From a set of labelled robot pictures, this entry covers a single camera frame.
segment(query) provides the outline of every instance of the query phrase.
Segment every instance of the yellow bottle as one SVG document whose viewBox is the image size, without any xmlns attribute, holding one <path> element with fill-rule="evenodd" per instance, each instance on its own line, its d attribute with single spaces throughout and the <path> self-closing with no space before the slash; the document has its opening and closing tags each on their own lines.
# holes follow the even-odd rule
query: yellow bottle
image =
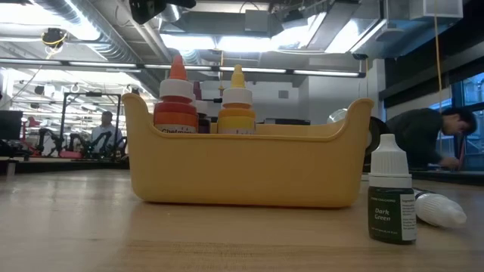
<svg viewBox="0 0 484 272">
<path fill-rule="evenodd" d="M 256 113 L 251 110 L 252 92 L 245 88 L 242 66 L 236 65 L 231 87 L 224 90 L 217 132 L 220 134 L 255 134 Z"/>
</svg>

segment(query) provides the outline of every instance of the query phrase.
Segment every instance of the computer monitor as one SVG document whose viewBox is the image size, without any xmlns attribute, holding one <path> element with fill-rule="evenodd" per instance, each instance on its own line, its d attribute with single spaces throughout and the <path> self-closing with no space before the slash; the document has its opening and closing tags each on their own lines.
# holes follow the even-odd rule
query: computer monitor
<svg viewBox="0 0 484 272">
<path fill-rule="evenodd" d="M 20 140 L 23 112 L 0 110 L 0 140 Z"/>
</svg>

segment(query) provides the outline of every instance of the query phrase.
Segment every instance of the green label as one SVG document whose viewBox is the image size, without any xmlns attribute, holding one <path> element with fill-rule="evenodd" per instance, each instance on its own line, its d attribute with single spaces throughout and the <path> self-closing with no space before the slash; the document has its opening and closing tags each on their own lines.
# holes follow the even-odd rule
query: green label
<svg viewBox="0 0 484 272">
<path fill-rule="evenodd" d="M 368 194 L 368 230 L 382 239 L 415 240 L 415 198 L 413 194 Z"/>
</svg>

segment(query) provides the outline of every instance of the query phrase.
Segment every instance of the table surface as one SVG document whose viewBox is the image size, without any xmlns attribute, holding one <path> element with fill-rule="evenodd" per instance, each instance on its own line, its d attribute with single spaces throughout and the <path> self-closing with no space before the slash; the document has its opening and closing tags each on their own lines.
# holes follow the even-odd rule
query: table surface
<svg viewBox="0 0 484 272">
<path fill-rule="evenodd" d="M 0 177 L 0 271 L 482 271 L 484 189 L 414 185 L 459 202 L 467 226 L 372 240 L 366 182 L 351 208 L 283 209 L 149 204 L 123 170 Z"/>
</svg>

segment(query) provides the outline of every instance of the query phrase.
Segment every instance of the white bottle cap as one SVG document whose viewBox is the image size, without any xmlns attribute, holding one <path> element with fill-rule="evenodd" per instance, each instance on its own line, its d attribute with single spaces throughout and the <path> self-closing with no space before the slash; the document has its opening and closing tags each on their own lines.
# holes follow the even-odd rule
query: white bottle cap
<svg viewBox="0 0 484 272">
<path fill-rule="evenodd" d="M 415 211 L 423 221 L 440 227 L 463 227 L 467 221 L 459 204 L 435 193 L 425 193 L 418 197 Z"/>
<path fill-rule="evenodd" d="M 382 134 L 380 145 L 371 153 L 370 186 L 411 188 L 407 153 L 396 144 L 394 134 Z"/>
<path fill-rule="evenodd" d="M 206 101 L 197 100 L 197 113 L 209 114 L 209 104 Z"/>
<path fill-rule="evenodd" d="M 192 100 L 194 85 L 182 79 L 165 79 L 160 83 L 160 98 L 165 96 L 186 97 Z"/>
<path fill-rule="evenodd" d="M 224 90 L 222 95 L 222 106 L 231 103 L 252 106 L 252 92 L 246 88 L 228 88 Z"/>
</svg>

